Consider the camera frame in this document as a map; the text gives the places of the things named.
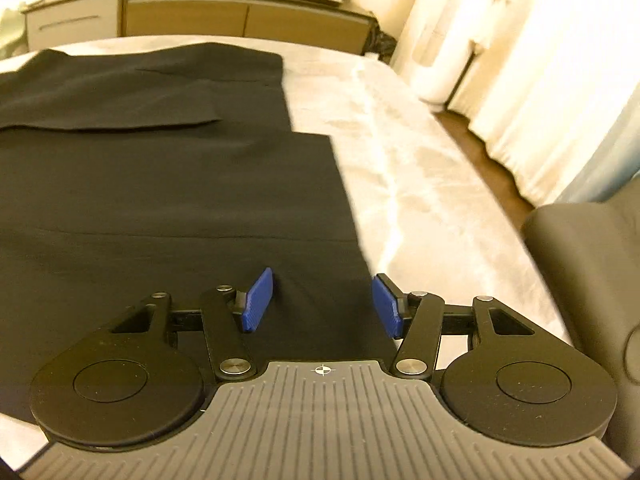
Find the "white curtain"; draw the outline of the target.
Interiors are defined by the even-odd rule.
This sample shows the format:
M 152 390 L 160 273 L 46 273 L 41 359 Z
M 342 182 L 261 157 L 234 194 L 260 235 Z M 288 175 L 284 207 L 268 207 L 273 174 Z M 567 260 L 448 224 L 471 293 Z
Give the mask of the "white curtain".
M 639 0 L 514 0 L 451 102 L 535 206 L 639 170 Z

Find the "white cylindrical air purifier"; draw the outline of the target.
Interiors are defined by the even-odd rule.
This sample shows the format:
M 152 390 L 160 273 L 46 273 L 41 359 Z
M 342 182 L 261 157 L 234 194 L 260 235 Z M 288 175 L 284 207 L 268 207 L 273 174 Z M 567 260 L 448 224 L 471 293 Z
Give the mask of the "white cylindrical air purifier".
M 414 0 L 390 66 L 432 110 L 454 92 L 508 0 Z

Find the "black trousers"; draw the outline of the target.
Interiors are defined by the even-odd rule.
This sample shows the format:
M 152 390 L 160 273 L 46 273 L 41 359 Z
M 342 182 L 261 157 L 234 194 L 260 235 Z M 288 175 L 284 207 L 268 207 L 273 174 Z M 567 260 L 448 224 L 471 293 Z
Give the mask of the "black trousers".
M 274 53 L 228 44 L 71 56 L 1 77 L 1 409 L 36 371 L 164 290 L 265 269 L 259 361 L 390 360 L 325 136 L 291 126 Z

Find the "long low sideboard cabinet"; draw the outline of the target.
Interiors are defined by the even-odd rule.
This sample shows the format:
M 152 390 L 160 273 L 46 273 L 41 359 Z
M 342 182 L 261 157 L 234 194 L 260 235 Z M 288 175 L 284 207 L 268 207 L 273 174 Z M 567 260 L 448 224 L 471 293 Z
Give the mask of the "long low sideboard cabinet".
M 267 39 L 363 54 L 376 18 L 352 0 L 40 0 L 24 7 L 27 44 L 141 36 Z

